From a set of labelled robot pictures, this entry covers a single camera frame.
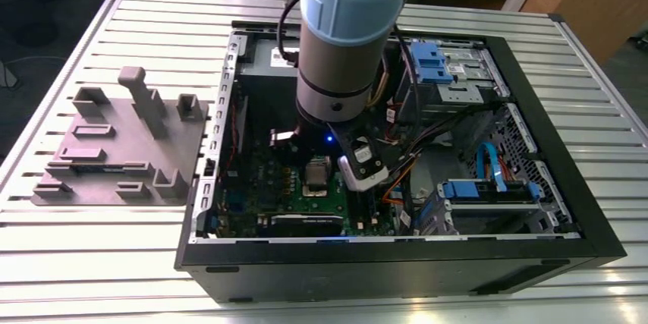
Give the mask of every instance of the floor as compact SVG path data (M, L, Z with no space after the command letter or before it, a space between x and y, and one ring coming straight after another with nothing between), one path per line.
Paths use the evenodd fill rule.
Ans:
M17 46L0 30L0 59L9 61L28 56L66 58L90 22L102 0L58 0L48 4L57 21L60 36L48 46ZM29 58L9 66L22 86L13 92L0 88L0 161L57 76L62 60ZM648 122L648 52L625 44L604 65L604 70L644 122Z

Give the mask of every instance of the motherboard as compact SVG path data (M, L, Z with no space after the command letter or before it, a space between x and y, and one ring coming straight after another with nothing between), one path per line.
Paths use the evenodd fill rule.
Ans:
M373 193L344 186L330 160L314 156L300 173L257 148L246 167L228 170L217 199L220 237L393 235L393 212Z

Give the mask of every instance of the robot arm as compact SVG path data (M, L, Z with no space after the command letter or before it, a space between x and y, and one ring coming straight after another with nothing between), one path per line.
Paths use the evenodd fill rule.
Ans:
M317 140L317 134L330 129L342 149L340 170L356 191L388 178L372 138L353 125L365 125L362 111L404 4L405 0L301 0L296 106L305 123L296 136Z

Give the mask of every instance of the white table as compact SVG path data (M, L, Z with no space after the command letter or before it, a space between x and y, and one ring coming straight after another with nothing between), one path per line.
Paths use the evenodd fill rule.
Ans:
M217 305L173 270L182 206L33 206L32 188L72 121L69 100L78 87L126 96L116 76L121 66L134 65L146 69L146 82L164 99L194 93L213 102L232 20L276 22L282 6L281 0L102 3L0 168L0 318L154 324L645 322L648 133L569 29L540 14L406 6L397 22L404 30L505 37L629 254L600 269L508 296ZM297 11L288 20L298 20Z

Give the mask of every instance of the slotted aluminum surface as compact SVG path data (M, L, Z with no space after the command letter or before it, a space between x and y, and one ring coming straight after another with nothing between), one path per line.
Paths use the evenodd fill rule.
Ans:
M408 6L398 24L506 38L625 244L629 256L605 267L501 297L221 306L173 270L184 207L33 206L28 197L72 121L77 88L100 86L122 97L118 69L141 66L162 98L194 93L213 102L232 20L276 22L281 7L281 0L105 1L0 168L0 317L154 323L645 320L645 127L569 30L537 14ZM293 11L288 19L297 18Z

